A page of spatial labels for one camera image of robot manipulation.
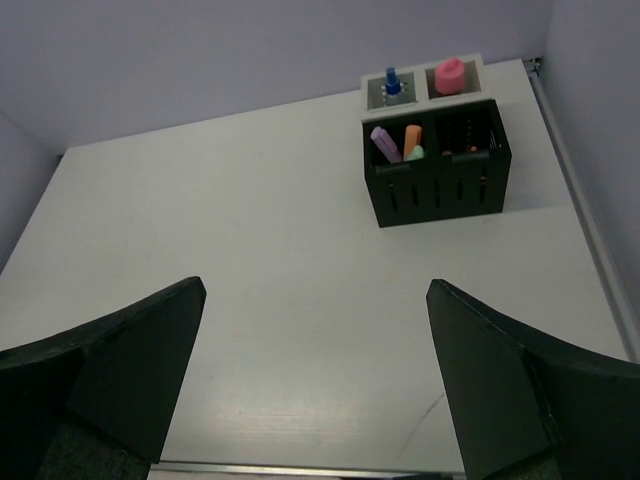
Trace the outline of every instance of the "marker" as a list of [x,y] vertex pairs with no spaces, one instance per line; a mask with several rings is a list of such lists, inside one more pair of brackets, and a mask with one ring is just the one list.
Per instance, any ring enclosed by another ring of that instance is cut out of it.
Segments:
[[371,140],[373,140],[378,150],[380,150],[391,163],[399,163],[402,161],[402,156],[398,151],[397,145],[384,128],[374,128],[373,132],[371,132]]
[[420,145],[422,140],[422,127],[419,125],[407,125],[404,132],[404,159],[407,160],[413,149]]
[[423,158],[424,158],[424,148],[422,148],[420,145],[416,145],[414,149],[411,151],[411,153],[409,154],[409,156],[405,158],[405,160],[407,162],[410,162],[411,160],[422,160]]

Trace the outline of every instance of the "black organizer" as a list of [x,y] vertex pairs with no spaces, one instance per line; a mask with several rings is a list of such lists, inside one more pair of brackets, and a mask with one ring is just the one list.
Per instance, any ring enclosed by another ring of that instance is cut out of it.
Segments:
[[[383,127],[402,152],[407,125],[422,127],[425,158],[389,163],[371,132]],[[364,176],[380,227],[502,211],[511,149],[494,100],[374,120],[362,130]]]

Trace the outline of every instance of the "blue bottle cap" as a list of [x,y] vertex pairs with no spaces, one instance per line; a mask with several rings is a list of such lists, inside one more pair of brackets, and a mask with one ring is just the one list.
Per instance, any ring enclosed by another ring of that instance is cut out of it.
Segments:
[[400,85],[400,80],[398,80],[395,68],[387,68],[387,81],[385,82],[384,87],[387,91],[387,95],[397,95],[402,90],[402,85]]

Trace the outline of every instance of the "lavender wall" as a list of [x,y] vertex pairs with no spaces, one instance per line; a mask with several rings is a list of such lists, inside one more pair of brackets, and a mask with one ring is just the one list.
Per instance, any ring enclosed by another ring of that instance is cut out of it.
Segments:
[[58,161],[0,113],[0,272]]
[[4,0],[0,109],[66,147],[359,86],[388,64],[539,55],[553,0]]
[[640,313],[640,2],[556,0],[545,91]]

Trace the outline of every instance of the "pink object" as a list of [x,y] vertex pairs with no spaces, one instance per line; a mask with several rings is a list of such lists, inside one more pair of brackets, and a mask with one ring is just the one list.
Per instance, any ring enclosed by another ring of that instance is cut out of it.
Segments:
[[464,63],[451,58],[436,67],[436,91],[440,95],[455,95],[464,90]]

